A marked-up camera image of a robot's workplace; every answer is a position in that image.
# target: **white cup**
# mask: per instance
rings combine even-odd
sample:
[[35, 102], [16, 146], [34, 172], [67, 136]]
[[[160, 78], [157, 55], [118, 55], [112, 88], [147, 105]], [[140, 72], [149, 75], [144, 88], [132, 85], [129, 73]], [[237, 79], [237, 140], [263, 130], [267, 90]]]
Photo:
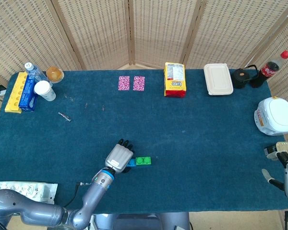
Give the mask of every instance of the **white cup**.
[[56, 99], [56, 94], [53, 91], [50, 83], [46, 80], [41, 80], [34, 86], [34, 92], [51, 102]]

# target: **red bottle cap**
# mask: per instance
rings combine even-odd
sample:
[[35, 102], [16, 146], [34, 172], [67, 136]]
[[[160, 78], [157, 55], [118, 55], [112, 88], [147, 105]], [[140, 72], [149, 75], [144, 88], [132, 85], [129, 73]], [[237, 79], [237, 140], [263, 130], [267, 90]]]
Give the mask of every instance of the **red bottle cap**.
[[285, 50], [283, 53], [280, 54], [280, 56], [281, 56], [283, 59], [287, 59], [287, 58], [288, 58], [288, 50]]

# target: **wicker panel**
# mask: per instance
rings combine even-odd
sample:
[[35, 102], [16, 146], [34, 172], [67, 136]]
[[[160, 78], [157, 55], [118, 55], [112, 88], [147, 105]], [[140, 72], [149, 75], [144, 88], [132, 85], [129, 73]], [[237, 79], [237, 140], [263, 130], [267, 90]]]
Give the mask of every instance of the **wicker panel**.
[[[288, 49], [288, 24], [271, 41], [268, 48], [253, 62], [261, 67], [268, 60], [280, 55], [285, 49]], [[273, 96], [278, 96], [288, 101], [288, 60], [284, 63], [283, 68], [268, 80], [268, 83]]]
[[135, 62], [179, 62], [196, 1], [133, 0]]
[[288, 6], [288, 0], [208, 0], [187, 68], [239, 68]]
[[128, 63], [123, 0], [59, 0], [58, 5], [85, 69]]
[[78, 69], [45, 1], [0, 0], [0, 76], [9, 80], [28, 61]]

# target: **floor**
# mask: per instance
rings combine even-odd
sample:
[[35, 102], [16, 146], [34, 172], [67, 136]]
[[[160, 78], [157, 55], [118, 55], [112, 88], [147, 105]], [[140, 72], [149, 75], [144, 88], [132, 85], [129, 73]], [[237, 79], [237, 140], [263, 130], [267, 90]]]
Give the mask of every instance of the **floor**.
[[[126, 65], [120, 69], [148, 69], [142, 65]], [[194, 230], [283, 230], [284, 211], [255, 212], [191, 212]], [[13, 217], [9, 230], [46, 230], [44, 227], [24, 225], [19, 216]]]

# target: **green lego brick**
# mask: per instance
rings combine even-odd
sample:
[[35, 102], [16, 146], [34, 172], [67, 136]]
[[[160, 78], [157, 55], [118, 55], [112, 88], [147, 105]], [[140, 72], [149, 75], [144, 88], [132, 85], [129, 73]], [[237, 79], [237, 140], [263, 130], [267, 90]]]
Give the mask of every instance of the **green lego brick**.
[[137, 157], [135, 158], [136, 165], [152, 164], [150, 157]]

